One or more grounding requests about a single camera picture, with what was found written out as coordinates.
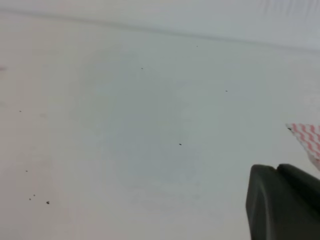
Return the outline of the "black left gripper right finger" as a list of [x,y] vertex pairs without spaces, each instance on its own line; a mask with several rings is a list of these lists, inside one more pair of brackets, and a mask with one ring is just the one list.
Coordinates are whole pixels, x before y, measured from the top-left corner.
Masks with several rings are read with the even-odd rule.
[[320,207],[320,180],[290,164],[280,164],[277,172],[312,208]]

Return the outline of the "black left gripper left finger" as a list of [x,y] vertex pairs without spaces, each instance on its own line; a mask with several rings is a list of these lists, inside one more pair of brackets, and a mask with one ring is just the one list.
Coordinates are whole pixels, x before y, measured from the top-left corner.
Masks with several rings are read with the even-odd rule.
[[320,207],[308,205],[277,168],[251,167],[245,207],[253,240],[320,238]]

